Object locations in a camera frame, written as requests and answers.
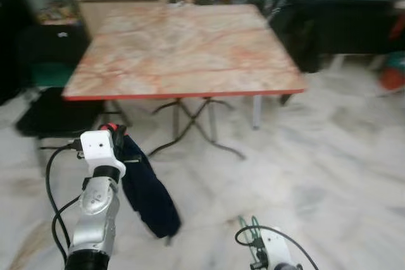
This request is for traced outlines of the green plastic hanger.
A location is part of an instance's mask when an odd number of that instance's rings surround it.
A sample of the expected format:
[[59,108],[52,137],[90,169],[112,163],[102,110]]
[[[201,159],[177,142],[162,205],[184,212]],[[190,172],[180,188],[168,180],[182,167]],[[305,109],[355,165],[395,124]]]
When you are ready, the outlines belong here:
[[266,247],[261,237],[261,230],[258,228],[251,228],[247,229],[250,226],[259,226],[259,221],[255,216],[251,217],[251,222],[247,222],[243,216],[237,216],[237,220],[240,224],[240,231],[237,232],[234,236],[235,241],[244,247],[248,247],[251,251],[251,258],[252,262],[260,261],[263,259],[266,261],[266,270],[269,265],[267,254],[266,254]]

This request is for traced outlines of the navy red-trimmed garment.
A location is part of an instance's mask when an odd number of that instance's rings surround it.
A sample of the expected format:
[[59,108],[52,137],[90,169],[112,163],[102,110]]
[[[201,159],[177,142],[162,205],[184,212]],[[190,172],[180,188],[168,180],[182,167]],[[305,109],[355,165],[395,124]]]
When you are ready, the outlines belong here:
[[[111,133],[113,128],[125,128],[125,125],[107,123],[99,126],[99,130],[109,130]],[[173,238],[182,226],[174,201],[154,172],[147,154],[137,144],[134,151],[136,159],[122,161],[125,176],[121,178],[120,184],[125,197],[156,238]]]

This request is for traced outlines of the green seat stool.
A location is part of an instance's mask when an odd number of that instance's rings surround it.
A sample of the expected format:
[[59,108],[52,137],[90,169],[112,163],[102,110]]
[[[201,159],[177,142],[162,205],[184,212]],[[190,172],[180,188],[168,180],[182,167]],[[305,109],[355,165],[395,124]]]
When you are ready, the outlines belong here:
[[75,64],[40,63],[30,64],[32,85],[37,87],[64,87],[75,70]]

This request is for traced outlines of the marble top folding table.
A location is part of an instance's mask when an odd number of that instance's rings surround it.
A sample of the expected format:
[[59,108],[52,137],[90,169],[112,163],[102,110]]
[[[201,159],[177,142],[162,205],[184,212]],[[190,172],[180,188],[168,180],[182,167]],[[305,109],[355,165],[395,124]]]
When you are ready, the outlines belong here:
[[228,96],[306,91],[301,71],[251,4],[114,9],[64,87],[69,101],[166,99],[173,143],[197,128],[217,141],[213,105]]

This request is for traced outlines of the red bin teal liner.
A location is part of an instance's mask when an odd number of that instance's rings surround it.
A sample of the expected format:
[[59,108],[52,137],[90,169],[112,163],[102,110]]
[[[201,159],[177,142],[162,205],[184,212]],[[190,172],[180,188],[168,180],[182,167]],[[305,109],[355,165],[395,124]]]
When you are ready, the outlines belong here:
[[388,53],[381,73],[379,84],[384,90],[401,90],[405,85],[405,51]]

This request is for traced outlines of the black TV console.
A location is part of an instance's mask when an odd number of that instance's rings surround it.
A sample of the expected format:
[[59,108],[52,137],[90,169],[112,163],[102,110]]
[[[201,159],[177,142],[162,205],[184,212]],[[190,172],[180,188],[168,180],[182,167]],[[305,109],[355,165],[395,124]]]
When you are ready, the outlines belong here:
[[401,13],[392,3],[347,0],[286,0],[309,5],[320,55],[370,55],[390,50]]

